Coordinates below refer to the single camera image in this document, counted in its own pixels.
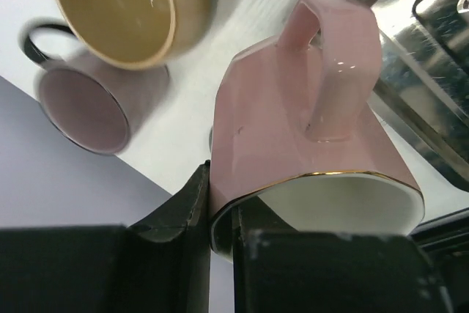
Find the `lilac mug black handle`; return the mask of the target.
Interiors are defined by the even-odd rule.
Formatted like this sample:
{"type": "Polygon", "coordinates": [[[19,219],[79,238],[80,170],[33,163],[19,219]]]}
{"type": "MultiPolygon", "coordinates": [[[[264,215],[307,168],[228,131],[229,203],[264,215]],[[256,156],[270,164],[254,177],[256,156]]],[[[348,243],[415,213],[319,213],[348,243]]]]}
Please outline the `lilac mug black handle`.
{"type": "Polygon", "coordinates": [[[38,31],[71,35],[64,23],[35,20],[19,35],[24,55],[41,67],[34,93],[53,126],[79,147],[99,155],[115,155],[129,145],[163,101],[171,76],[167,66],[125,70],[88,50],[69,59],[41,51],[32,36],[38,31]]]}

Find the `pink faceted mug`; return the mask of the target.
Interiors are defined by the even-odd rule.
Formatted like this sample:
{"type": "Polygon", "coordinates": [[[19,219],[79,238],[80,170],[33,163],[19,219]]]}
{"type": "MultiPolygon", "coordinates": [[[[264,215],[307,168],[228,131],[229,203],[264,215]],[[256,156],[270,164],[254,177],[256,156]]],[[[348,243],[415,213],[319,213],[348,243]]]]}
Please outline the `pink faceted mug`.
{"type": "Polygon", "coordinates": [[[356,0],[298,0],[283,31],[238,53],[219,86],[210,242],[232,257],[232,210],[300,232],[409,235],[424,196],[368,104],[380,31],[356,0]]]}

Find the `beige round mug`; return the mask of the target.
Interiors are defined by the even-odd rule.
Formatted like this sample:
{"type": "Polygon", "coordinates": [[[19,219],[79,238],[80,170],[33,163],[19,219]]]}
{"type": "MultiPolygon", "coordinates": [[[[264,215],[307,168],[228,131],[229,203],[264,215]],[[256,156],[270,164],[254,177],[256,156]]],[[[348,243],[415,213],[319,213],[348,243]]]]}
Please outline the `beige round mug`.
{"type": "Polygon", "coordinates": [[[87,48],[116,67],[142,70],[180,56],[206,35],[218,0],[56,0],[87,48]]]}

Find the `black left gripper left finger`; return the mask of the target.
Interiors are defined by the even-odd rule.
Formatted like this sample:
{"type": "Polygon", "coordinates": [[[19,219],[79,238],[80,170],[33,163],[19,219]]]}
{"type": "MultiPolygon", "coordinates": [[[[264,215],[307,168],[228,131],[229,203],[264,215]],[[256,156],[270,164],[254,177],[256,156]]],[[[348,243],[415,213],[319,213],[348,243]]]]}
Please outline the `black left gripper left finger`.
{"type": "Polygon", "coordinates": [[[210,166],[135,224],[1,231],[3,312],[207,312],[210,166]]]}

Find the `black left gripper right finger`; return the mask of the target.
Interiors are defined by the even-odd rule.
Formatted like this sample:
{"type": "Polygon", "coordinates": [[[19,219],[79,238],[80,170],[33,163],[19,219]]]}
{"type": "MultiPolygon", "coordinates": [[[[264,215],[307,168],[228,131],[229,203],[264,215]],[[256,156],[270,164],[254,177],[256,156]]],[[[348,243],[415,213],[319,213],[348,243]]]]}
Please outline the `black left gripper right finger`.
{"type": "Polygon", "coordinates": [[[452,312],[408,237],[299,232],[258,199],[232,210],[237,312],[452,312]]]}

